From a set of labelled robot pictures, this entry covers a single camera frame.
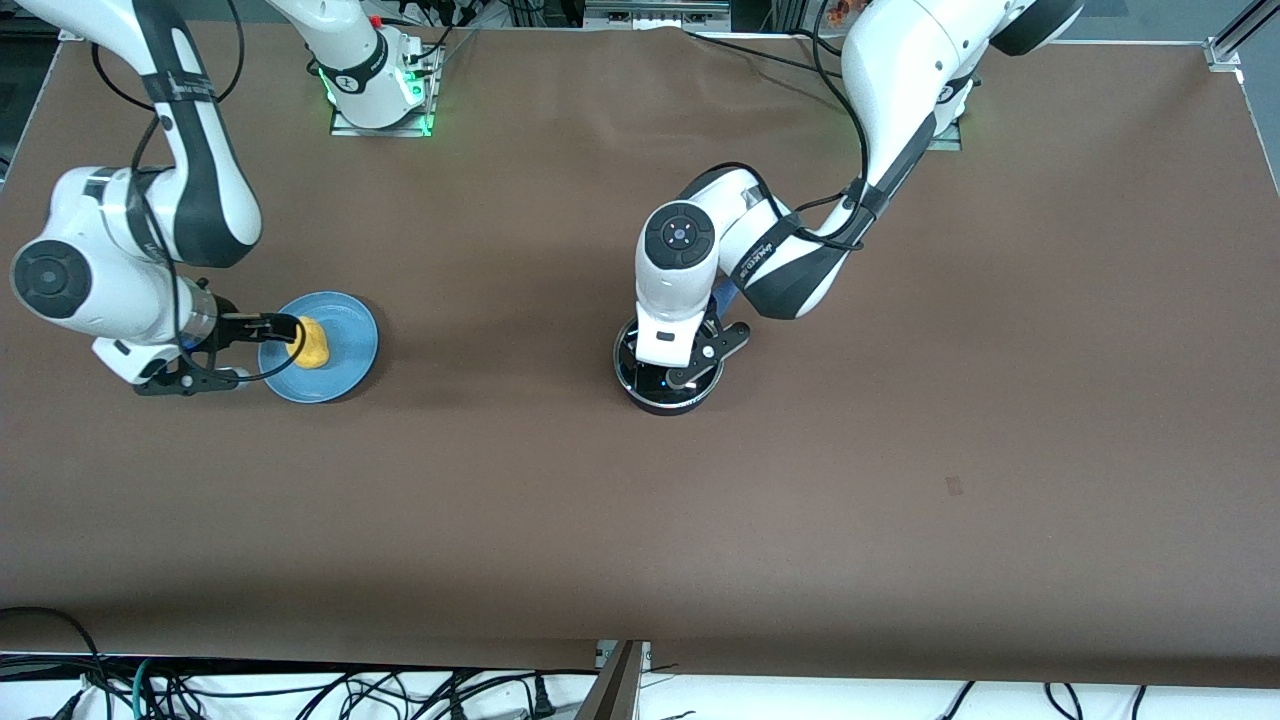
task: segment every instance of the power cord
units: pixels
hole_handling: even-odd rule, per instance
[[[232,20],[236,23],[236,44],[237,44],[236,72],[232,73],[232,79],[230,82],[227,83],[227,90],[224,90],[221,95],[218,96],[219,102],[230,97],[232,91],[236,90],[237,85],[239,85],[241,74],[244,72],[244,23],[241,20],[239,10],[236,8],[236,0],[227,0],[227,8],[232,13]],[[106,68],[102,67],[101,51],[102,51],[101,46],[99,46],[99,44],[96,42],[92,44],[92,46],[90,47],[90,58],[93,60],[93,69],[97,72],[97,77],[101,78],[102,83],[105,83],[106,87],[111,90],[111,92],[118,95],[122,100],[124,100],[129,105],[133,105],[134,108],[140,108],[142,110],[147,110],[148,113],[155,111],[155,108],[133,97],[128,92],[124,92],[123,90],[119,88],[119,86],[111,82],[111,78],[106,74]]]
[[[788,29],[788,31],[787,31],[786,33],[783,33],[783,35],[800,35],[800,36],[804,36],[804,37],[808,37],[809,40],[814,40],[814,41],[817,41],[817,42],[818,42],[818,45],[819,45],[819,46],[820,46],[820,47],[822,47],[823,50],[826,50],[827,53],[831,53],[832,55],[835,55],[835,56],[837,56],[837,58],[840,58],[840,56],[842,56],[842,55],[844,55],[844,53],[842,53],[842,51],[840,50],[840,47],[836,47],[836,46],[835,46],[835,45],[832,45],[831,42],[827,42],[826,40],[823,40],[823,37],[822,37],[820,35],[818,35],[818,33],[817,33],[817,32],[814,32],[814,31],[810,31],[810,29],[805,29],[805,28],[803,28],[803,27],[794,27],[794,28]]]
[[[1133,696],[1133,706],[1129,708],[1129,720],[1138,720],[1138,708],[1142,707],[1144,697],[1147,697],[1147,685],[1138,685],[1138,692]]]
[[[56,618],[58,620],[61,620],[63,623],[70,625],[76,630],[76,633],[81,637],[81,639],[84,641],[84,647],[88,648],[92,669],[96,671],[96,679],[102,683],[102,687],[110,685],[111,679],[110,675],[106,674],[106,667],[104,667],[102,665],[102,653],[97,651],[97,644],[93,642],[93,637],[88,634],[88,630],[84,629],[84,625],[81,625],[79,620],[72,618],[70,615],[63,612],[61,610],[54,610],[52,607],[42,607],[37,605],[15,605],[12,607],[0,609],[0,620],[5,618],[17,618],[20,615],[44,615],[46,618]],[[113,720],[114,717],[113,705],[114,703],[111,702],[111,698],[108,697],[106,720]]]
[[[858,146],[860,149],[860,155],[861,155],[861,170],[860,170],[860,176],[859,177],[863,178],[863,183],[861,183],[861,190],[859,191],[859,196],[856,199],[850,197],[850,200],[852,200],[854,205],[851,208],[849,218],[846,218],[845,222],[841,223],[841,225],[838,228],[836,228],[836,229],[833,229],[833,231],[831,231],[831,232],[828,232],[826,234],[818,234],[818,233],[810,231],[809,228],[800,227],[800,228],[796,228],[796,231],[792,234],[795,234],[796,237],[799,237],[801,240],[808,240],[810,242],[817,242],[819,245],[824,245],[827,247],[832,247],[832,249],[836,249],[836,250],[854,251],[854,250],[860,249],[861,246],[858,245],[858,243],[850,245],[850,243],[845,243],[845,242],[838,242],[838,241],[836,241],[833,238],[840,237],[841,234],[849,232],[849,229],[858,220],[858,209],[861,206],[863,200],[867,196],[867,188],[870,184],[869,182],[867,182],[867,177],[868,177],[869,170],[870,170],[870,159],[869,159],[869,154],[868,154],[868,150],[867,150],[867,147],[868,147],[868,145],[867,145],[867,128],[863,126],[861,118],[858,117],[858,111],[854,110],[852,104],[850,104],[849,99],[845,97],[845,94],[841,92],[840,88],[836,87],[836,83],[831,79],[833,77],[841,77],[841,74],[828,70],[822,64],[822,55],[819,53],[820,50],[826,50],[826,51],[828,51],[828,53],[831,53],[833,55],[840,55],[840,49],[835,47],[833,45],[831,45],[826,40],[823,40],[818,35],[818,31],[822,28],[822,18],[824,17],[824,14],[827,12],[828,3],[829,3],[829,0],[823,0],[822,1],[822,5],[818,9],[818,14],[814,17],[813,29],[812,31],[803,31],[803,32],[800,32],[800,35],[804,35],[805,37],[808,37],[810,40],[810,58],[813,60],[812,65],[810,64],[804,64],[804,63],[797,63],[797,61],[790,60],[787,58],[780,58],[777,55],[771,55],[768,53],[762,53],[762,51],[754,50],[751,47],[744,47],[741,45],[735,45],[732,42],[724,42],[722,40],[717,40],[717,38],[713,38],[713,37],[704,37],[704,36],[700,36],[700,35],[696,35],[696,33],[692,33],[692,32],[687,32],[687,31],[686,31],[686,35],[689,35],[690,37],[695,37],[698,40],[701,40],[704,42],[710,42],[712,45],[719,45],[719,46],[723,46],[723,47],[737,50],[740,53],[745,53],[748,55],[755,55],[755,56],[759,56],[759,58],[765,58],[765,59],[769,59],[769,60],[774,60],[774,61],[778,61],[778,63],[783,63],[783,64],[787,64],[787,65],[792,65],[792,67],[797,67],[797,68],[803,68],[803,69],[808,69],[808,70],[813,70],[813,72],[818,73],[818,77],[822,78],[823,85],[827,86],[827,90],[829,90],[831,94],[836,97],[836,101],[840,102],[840,106],[845,110],[845,114],[849,115],[850,122],[854,123],[854,131],[858,133]],[[716,165],[714,168],[712,168],[712,169],[709,169],[707,172],[713,172],[713,170],[724,169],[724,168],[739,168],[739,169],[744,169],[744,170],[751,173],[753,178],[760,186],[760,193],[769,202],[769,206],[773,209],[774,215],[780,220],[785,217],[783,213],[782,213],[782,208],[778,205],[777,199],[769,191],[768,184],[764,182],[764,178],[760,176],[760,173],[758,173],[754,168],[751,168],[750,165],[746,165],[744,163],[723,163],[721,165]],[[835,202],[844,193],[836,193],[833,196],[828,196],[828,197],[823,197],[823,199],[819,199],[819,200],[814,200],[812,202],[805,202],[804,205],[800,205],[800,208],[797,208],[797,211],[800,211],[800,210],[808,210],[809,208],[815,208],[815,206],[826,205],[826,204],[829,204],[829,202]]]
[[[529,708],[530,720],[543,720],[556,715],[556,706],[547,697],[547,680],[541,675],[534,675],[534,702]]]
[[[777,55],[771,55],[768,53],[762,53],[754,47],[745,47],[742,45],[735,45],[732,42],[726,42],[716,37],[707,37],[705,35],[698,35],[696,32],[685,31],[685,35],[692,37],[694,40],[700,40],[710,45],[719,45],[721,47],[728,47],[730,50],[737,50],[739,53],[745,53],[748,55],[755,55],[756,58],[764,58],[765,60],[773,60],[774,63],[782,63],[783,65],[791,65],[792,68],[800,68],[803,70],[818,72],[817,68],[806,63],[800,63],[797,60],[791,60],[788,58],[780,58]],[[832,77],[841,77],[840,73],[829,73]]]
[[[1053,683],[1044,683],[1044,697],[1048,698],[1053,710],[1056,710],[1057,714],[1066,720],[1084,720],[1084,710],[1080,708],[1080,698],[1075,694],[1075,688],[1071,687],[1071,683],[1062,683],[1062,687],[1066,688],[1066,694],[1071,696],[1071,705],[1075,706],[1075,715],[1071,715],[1065,707],[1057,703],[1057,698],[1053,697]]]
[[[964,687],[960,688],[960,692],[956,693],[955,700],[951,701],[951,707],[942,715],[942,717],[938,717],[938,720],[955,720],[956,712],[960,712],[960,706],[964,705],[964,698],[968,697],[969,691],[972,691],[977,684],[977,680],[969,680],[965,683]]]

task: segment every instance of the robotic arm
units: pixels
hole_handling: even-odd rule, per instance
[[[813,310],[929,141],[964,113],[987,47],[1029,53],[1061,35],[1082,5],[874,0],[850,28],[841,63],[865,129],[864,176],[817,231],[737,163],[708,170],[658,208],[636,247],[636,320],[617,343],[618,379],[631,398],[659,414],[696,406],[749,337],[742,323],[719,324],[739,292],[765,318]]]
[[[302,35],[329,101],[351,124],[384,128],[426,97],[424,64],[435,47],[390,26],[374,27],[360,0],[266,0]]]
[[[32,313],[95,336],[93,352],[137,388],[191,395],[236,387],[206,375],[193,389],[183,350],[216,351],[236,340],[292,341],[294,322],[239,315],[202,282],[170,274],[172,261],[234,265],[253,249],[262,227],[186,23],[168,0],[22,4],[137,70],[174,167],[65,173],[54,187],[45,229],[14,258],[14,291]],[[170,372],[174,360],[179,368]]]

